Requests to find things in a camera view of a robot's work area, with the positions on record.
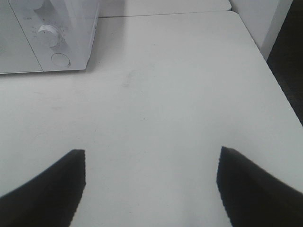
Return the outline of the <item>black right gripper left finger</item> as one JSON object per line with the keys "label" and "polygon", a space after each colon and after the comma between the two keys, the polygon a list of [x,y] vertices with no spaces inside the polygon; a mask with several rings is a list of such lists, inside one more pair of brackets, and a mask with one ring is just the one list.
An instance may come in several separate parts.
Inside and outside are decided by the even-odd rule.
{"label": "black right gripper left finger", "polygon": [[68,227],[85,188],[85,151],[74,149],[0,198],[2,227]]}

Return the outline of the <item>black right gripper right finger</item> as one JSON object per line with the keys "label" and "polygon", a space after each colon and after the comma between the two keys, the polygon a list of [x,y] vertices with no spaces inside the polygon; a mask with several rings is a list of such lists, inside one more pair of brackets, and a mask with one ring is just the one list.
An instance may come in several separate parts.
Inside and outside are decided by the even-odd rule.
{"label": "black right gripper right finger", "polygon": [[216,184],[234,227],[303,225],[303,194],[233,148],[221,148]]}

